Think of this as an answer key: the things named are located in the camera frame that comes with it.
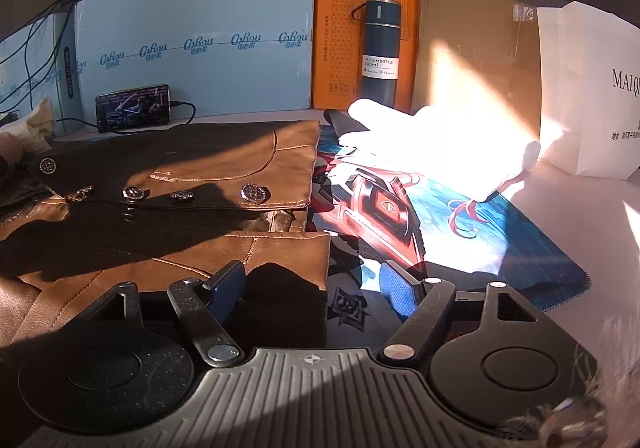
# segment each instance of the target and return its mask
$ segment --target orange box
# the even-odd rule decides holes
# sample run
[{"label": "orange box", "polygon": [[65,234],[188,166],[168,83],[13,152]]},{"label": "orange box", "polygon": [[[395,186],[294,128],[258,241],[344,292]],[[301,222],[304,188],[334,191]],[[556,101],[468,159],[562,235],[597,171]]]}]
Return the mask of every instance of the orange box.
[{"label": "orange box", "polygon": [[[351,12],[365,1],[316,0],[313,70],[316,109],[344,111],[358,99],[364,26],[351,17]],[[409,112],[418,48],[419,0],[395,1],[402,6],[402,23],[394,108]]]}]

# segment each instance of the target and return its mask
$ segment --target metal rivet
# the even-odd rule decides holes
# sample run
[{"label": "metal rivet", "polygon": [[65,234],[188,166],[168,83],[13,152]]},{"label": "metal rivet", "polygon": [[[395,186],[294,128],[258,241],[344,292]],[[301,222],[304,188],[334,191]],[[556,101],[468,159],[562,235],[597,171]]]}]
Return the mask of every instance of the metal rivet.
[{"label": "metal rivet", "polygon": [[141,188],[137,186],[127,186],[122,191],[122,196],[125,199],[129,199],[130,201],[139,201],[140,199],[145,198],[145,193]]},{"label": "metal rivet", "polygon": [[257,184],[245,184],[240,190],[240,197],[249,203],[262,204],[267,200],[267,192]]},{"label": "metal rivet", "polygon": [[72,199],[74,201],[83,201],[87,197],[89,197],[89,194],[91,193],[91,190],[93,190],[93,189],[94,189],[93,186],[85,186],[84,188],[81,188],[80,190],[77,190],[75,194],[70,196],[70,199]]},{"label": "metal rivet", "polygon": [[193,199],[193,194],[185,190],[177,190],[175,192],[171,192],[171,197],[177,199],[178,201],[188,201],[190,199]]},{"label": "metal rivet", "polygon": [[54,173],[56,171],[56,162],[50,157],[45,157],[38,166],[42,173]]},{"label": "metal rivet", "polygon": [[207,356],[215,362],[230,362],[239,355],[240,351],[233,345],[216,345],[207,351]]},{"label": "metal rivet", "polygon": [[408,360],[415,355],[414,348],[404,344],[387,345],[382,352],[390,360]]}]

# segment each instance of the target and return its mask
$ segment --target fur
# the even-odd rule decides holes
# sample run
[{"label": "fur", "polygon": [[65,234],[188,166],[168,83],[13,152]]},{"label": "fur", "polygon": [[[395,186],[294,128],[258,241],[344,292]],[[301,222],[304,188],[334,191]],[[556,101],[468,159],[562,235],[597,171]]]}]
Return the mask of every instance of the fur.
[{"label": "fur", "polygon": [[578,371],[584,397],[514,418],[509,436],[537,438],[540,448],[640,448],[640,308],[628,322],[604,324],[602,347],[597,373]]}]

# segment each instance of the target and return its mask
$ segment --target electrical wire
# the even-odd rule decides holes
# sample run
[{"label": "electrical wire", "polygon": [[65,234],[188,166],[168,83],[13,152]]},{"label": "electrical wire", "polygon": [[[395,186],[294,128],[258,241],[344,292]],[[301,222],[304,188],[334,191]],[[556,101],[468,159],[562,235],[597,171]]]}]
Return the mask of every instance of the electrical wire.
[{"label": "electrical wire", "polygon": [[31,73],[29,73],[29,64],[27,64],[27,46],[29,45],[29,40],[31,40],[31,32],[33,31],[33,27],[36,25],[34,22],[29,28],[29,35],[27,35],[27,40],[24,41],[24,70],[27,72],[27,78],[29,79],[29,105],[31,110],[33,111],[33,89],[31,88]]},{"label": "electrical wire", "polygon": [[50,13],[47,14],[47,12],[49,11],[53,11],[56,9],[56,7],[62,2],[63,0],[55,0],[54,2],[52,2],[49,6],[47,6],[46,8],[43,9],[43,11],[37,13],[36,15],[34,15],[31,19],[29,19],[27,22],[25,22],[25,24],[23,26],[21,26],[18,30],[16,30],[17,33],[19,32],[21,29],[26,28],[29,24],[38,22],[38,20],[40,21],[40,23],[38,24],[38,27],[35,29],[35,31],[31,34],[30,37],[27,38],[27,40],[25,40],[22,45],[15,50],[12,54],[10,54],[9,56],[3,58],[2,60],[0,60],[0,66],[2,66],[2,64],[4,64],[7,60],[9,60],[10,58],[14,57],[15,55],[17,55],[18,53],[20,53],[20,50],[25,47],[27,45],[27,43],[29,42],[29,40],[31,40],[31,38],[34,37],[34,35],[36,35],[38,33],[38,30],[40,29],[41,25],[44,24],[45,20],[47,19],[47,17],[50,15]]},{"label": "electrical wire", "polygon": [[[49,6],[47,6],[43,11],[41,11],[41,12],[40,12],[39,14],[37,14],[35,17],[31,18],[31,19],[30,19],[30,20],[29,20],[29,21],[28,21],[24,26],[22,26],[22,27],[20,28],[20,30],[21,30],[21,29],[23,29],[23,28],[25,28],[25,27],[27,27],[27,26],[28,26],[29,24],[31,24],[32,22],[34,22],[34,23],[35,23],[35,22],[38,22],[38,20],[40,19],[40,17],[41,17],[44,13],[46,13],[46,12],[48,12],[48,11],[50,11],[50,10],[54,10],[54,9],[56,9],[56,6],[58,6],[58,4],[59,4],[61,1],[62,1],[62,0],[57,0],[57,1],[55,1],[54,3],[50,4]],[[43,25],[43,24],[44,24],[45,20],[47,19],[47,17],[48,17],[49,15],[50,15],[50,14],[47,14],[45,17],[43,17],[42,19],[40,19],[40,24],[38,24],[38,27],[37,27],[37,28],[36,28],[36,30],[33,32],[33,35],[31,35],[31,37],[32,37],[32,38],[34,37],[34,35],[35,35],[35,34],[37,34],[37,33],[38,33],[38,30],[40,29],[41,25]],[[24,42],[22,43],[22,45],[20,46],[20,48],[18,48],[17,50],[15,50],[15,51],[14,51],[12,54],[10,54],[9,56],[7,56],[7,57],[3,58],[2,60],[0,60],[0,66],[2,66],[2,64],[4,64],[4,63],[5,63],[7,60],[9,60],[10,58],[12,58],[12,57],[14,57],[15,55],[17,55],[17,54],[20,52],[20,50],[21,50],[24,46],[26,46],[26,44],[27,44],[27,42],[28,42],[28,41],[29,41],[29,38],[28,38],[26,41],[24,41]]]},{"label": "electrical wire", "polygon": [[[98,128],[98,125],[95,125],[94,123],[89,123],[88,121],[81,120],[80,118],[71,118],[71,117],[60,118],[60,120],[56,120],[56,123],[60,123],[60,121],[79,121],[80,123],[84,123],[85,125],[89,125],[90,127],[93,127],[94,129]],[[125,135],[125,136],[129,135],[129,134],[135,134],[135,132],[132,132],[132,133],[123,133],[121,131],[109,131],[109,132],[113,133],[113,134],[122,134],[122,135]]]},{"label": "electrical wire", "polygon": [[[58,53],[60,52],[60,45],[62,43],[62,37],[65,33],[66,30],[66,25],[68,24],[69,21],[69,17],[71,15],[71,12],[74,9],[74,6],[76,4],[76,2],[72,2],[71,6],[69,7],[69,11],[66,14],[66,18],[65,18],[65,22],[64,25],[62,27],[62,31],[60,32],[60,37],[58,38],[58,41],[56,42],[56,44],[54,45],[54,49],[51,53],[51,55],[49,55],[49,58],[47,59],[47,61],[44,63],[44,65],[42,67],[40,67],[33,75],[30,74],[29,72],[29,66],[27,63],[27,47],[28,47],[28,43],[31,40],[31,38],[37,34],[38,30],[40,29],[40,26],[42,24],[44,24],[44,21],[47,19],[47,17],[49,17],[50,14],[47,14],[44,18],[42,18],[42,20],[40,21],[40,24],[38,25],[38,27],[36,28],[35,32],[33,31],[33,27],[35,25],[35,23],[37,22],[38,17],[42,16],[45,12],[47,12],[48,10],[53,10],[55,9],[59,3],[61,3],[63,0],[57,0],[54,3],[52,3],[51,5],[49,5],[47,8],[45,8],[43,11],[41,11],[39,14],[37,14],[33,19],[36,19],[36,21],[33,21],[33,19],[31,19],[33,21],[31,28],[29,30],[29,34],[27,36],[27,39],[24,41],[24,43],[17,49],[15,50],[11,55],[7,56],[6,58],[4,58],[2,61],[0,61],[0,66],[2,64],[4,64],[7,60],[9,60],[12,56],[15,56],[22,48],[24,48],[24,67],[26,69],[27,72],[27,80],[25,80],[24,82],[22,82],[19,86],[17,86],[13,91],[11,91],[7,96],[5,96],[2,100],[0,100],[0,105],[3,104],[4,102],[6,102],[9,98],[11,98],[14,94],[16,94],[26,83],[29,84],[29,92],[23,96],[18,102],[17,104],[15,104],[13,107],[11,107],[10,109],[8,109],[6,112],[11,112],[12,110],[14,110],[18,105],[20,105],[20,103],[22,103],[22,101],[27,98],[27,96],[29,96],[30,98],[30,106],[31,106],[31,110],[33,110],[33,89],[35,87],[37,87],[38,85],[40,85],[42,82],[44,82],[47,79],[47,76],[49,75],[49,73],[51,72],[51,70],[53,69],[53,66],[56,63],[56,60],[58,59]],[[51,62],[51,66],[49,67],[49,69],[47,70],[47,72],[45,73],[44,77],[39,80],[39,82],[37,82],[35,85],[33,85],[31,83],[31,80],[33,79],[33,77],[35,75],[37,75],[37,73],[39,73],[40,71],[42,71],[45,67],[47,67],[47,64],[49,63],[49,60],[52,60]],[[194,116],[195,116],[195,106],[193,106],[193,115],[191,115],[190,120],[188,121],[189,123],[191,123],[191,120],[193,120]]]},{"label": "electrical wire", "polygon": [[[191,123],[193,121],[193,118],[196,115],[196,106],[192,103],[189,102],[171,102],[172,107],[173,106],[180,106],[180,105],[188,105],[189,107],[191,107],[191,117],[189,118],[189,120],[187,121],[187,123],[185,123],[185,125],[189,125],[189,123]],[[84,123],[85,125],[88,125],[90,127],[93,127],[94,129],[98,129],[98,125],[96,125],[95,123],[89,123],[88,121],[84,121],[81,120],[80,118],[60,118],[60,120],[56,120],[56,123],[60,123],[61,121],[79,121],[80,123]],[[113,133],[113,134],[121,134],[121,135],[130,135],[130,134],[135,134],[139,131],[132,131],[130,133],[124,133],[122,131],[114,131],[114,130],[109,130],[108,132]]]},{"label": "electrical wire", "polygon": [[189,125],[189,123],[193,121],[193,118],[196,117],[196,106],[189,102],[177,102],[177,105],[188,105],[189,107],[191,107],[191,117],[189,118],[187,123],[185,123],[185,125]]},{"label": "electrical wire", "polygon": [[[20,84],[20,86],[18,86],[17,88],[15,88],[11,93],[9,93],[7,96],[5,96],[4,99],[2,99],[0,101],[0,104],[4,103],[5,101],[7,101],[9,98],[11,98],[11,96],[14,95],[14,93],[18,92],[22,86],[24,86],[27,82],[30,84],[30,88],[29,88],[29,92],[24,95],[22,98],[20,98],[20,100],[10,109],[7,109],[6,112],[11,112],[13,111],[18,105],[20,105],[22,103],[22,101],[27,98],[27,96],[31,95],[31,92],[33,91],[34,88],[36,88],[38,85],[40,85],[42,82],[44,82],[47,79],[47,76],[49,76],[49,73],[51,72],[51,70],[53,69],[53,66],[55,66],[56,64],[56,59],[58,58],[58,52],[60,51],[60,45],[62,43],[62,37],[65,34],[65,29],[66,29],[66,25],[69,22],[69,17],[71,16],[71,12],[74,9],[74,4],[72,3],[72,5],[69,8],[69,11],[66,13],[66,18],[65,18],[65,22],[62,26],[62,31],[60,32],[60,36],[58,37],[58,40],[56,41],[54,47],[53,47],[53,51],[51,52],[51,55],[49,55],[49,58],[47,59],[47,61],[44,63],[43,66],[41,66],[36,72],[33,73],[32,76],[30,76],[27,80],[25,80],[24,82],[22,82]],[[47,72],[45,73],[45,75],[42,77],[41,80],[39,80],[36,84],[32,84],[31,83],[31,79],[36,76],[40,71],[42,71],[45,67],[47,67],[47,64],[49,63],[49,60],[51,60],[51,65],[49,66],[49,69],[47,70]]]}]

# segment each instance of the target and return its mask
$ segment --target mouse pad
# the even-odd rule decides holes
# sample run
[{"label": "mouse pad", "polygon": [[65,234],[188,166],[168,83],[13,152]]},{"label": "mouse pad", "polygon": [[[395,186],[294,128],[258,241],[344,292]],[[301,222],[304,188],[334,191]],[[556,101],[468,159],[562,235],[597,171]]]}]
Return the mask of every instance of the mouse pad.
[{"label": "mouse pad", "polygon": [[503,196],[478,203],[425,176],[380,168],[321,128],[312,225],[332,235],[329,346],[375,350],[400,321],[380,295],[390,259],[459,291],[504,281],[541,311],[585,293],[588,275]]}]

